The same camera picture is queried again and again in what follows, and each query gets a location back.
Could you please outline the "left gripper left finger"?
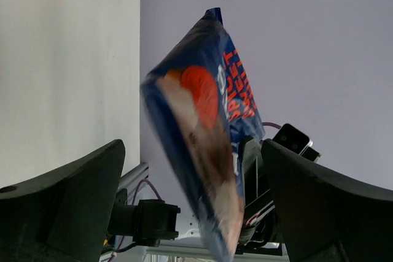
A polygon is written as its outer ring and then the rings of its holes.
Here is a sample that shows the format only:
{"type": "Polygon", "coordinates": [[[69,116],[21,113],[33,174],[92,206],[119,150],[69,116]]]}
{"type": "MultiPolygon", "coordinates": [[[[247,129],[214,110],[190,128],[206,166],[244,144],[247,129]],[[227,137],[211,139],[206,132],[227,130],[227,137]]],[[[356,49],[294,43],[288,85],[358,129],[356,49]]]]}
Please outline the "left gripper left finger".
{"type": "Polygon", "coordinates": [[[116,139],[1,188],[1,261],[98,261],[125,160],[116,139]]]}

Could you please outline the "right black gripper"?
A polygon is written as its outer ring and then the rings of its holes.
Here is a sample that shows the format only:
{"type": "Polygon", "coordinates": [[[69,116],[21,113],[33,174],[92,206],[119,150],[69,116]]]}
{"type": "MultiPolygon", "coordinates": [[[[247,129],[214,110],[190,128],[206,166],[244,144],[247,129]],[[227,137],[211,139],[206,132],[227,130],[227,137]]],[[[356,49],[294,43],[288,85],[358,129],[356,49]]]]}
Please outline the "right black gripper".
{"type": "Polygon", "coordinates": [[[261,148],[262,142],[251,136],[243,137],[239,145],[245,207],[237,254],[284,242],[261,148]]]}

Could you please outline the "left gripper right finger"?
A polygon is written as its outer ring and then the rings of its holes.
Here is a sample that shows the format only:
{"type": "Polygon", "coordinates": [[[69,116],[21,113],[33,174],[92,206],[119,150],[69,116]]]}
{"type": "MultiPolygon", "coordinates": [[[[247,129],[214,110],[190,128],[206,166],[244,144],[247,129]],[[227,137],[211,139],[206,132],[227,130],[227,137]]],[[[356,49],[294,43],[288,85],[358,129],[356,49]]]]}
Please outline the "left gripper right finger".
{"type": "Polygon", "coordinates": [[[272,140],[262,157],[290,261],[392,261],[392,191],[272,140]]]}

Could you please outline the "blue Burts bag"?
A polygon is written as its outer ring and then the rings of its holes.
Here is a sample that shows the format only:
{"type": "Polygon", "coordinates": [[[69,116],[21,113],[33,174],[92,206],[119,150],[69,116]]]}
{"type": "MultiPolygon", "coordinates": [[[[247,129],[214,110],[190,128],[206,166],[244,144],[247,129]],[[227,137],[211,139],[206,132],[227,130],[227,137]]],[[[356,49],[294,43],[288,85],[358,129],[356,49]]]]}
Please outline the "blue Burts bag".
{"type": "Polygon", "coordinates": [[[231,261],[244,218],[239,145],[264,137],[246,71],[209,9],[141,84],[150,122],[217,261],[231,261]]]}

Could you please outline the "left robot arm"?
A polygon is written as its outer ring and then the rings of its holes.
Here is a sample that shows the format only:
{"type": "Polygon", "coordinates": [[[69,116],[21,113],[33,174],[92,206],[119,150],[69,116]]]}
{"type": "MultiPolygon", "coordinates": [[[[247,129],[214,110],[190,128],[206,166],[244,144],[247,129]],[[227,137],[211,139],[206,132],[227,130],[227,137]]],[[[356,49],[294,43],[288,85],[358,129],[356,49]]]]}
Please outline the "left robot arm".
{"type": "MultiPolygon", "coordinates": [[[[266,140],[263,162],[291,261],[391,261],[392,191],[307,160],[266,140]]],[[[1,189],[2,261],[98,261],[107,234],[134,245],[174,239],[179,208],[115,200],[121,140],[1,189]]]]}

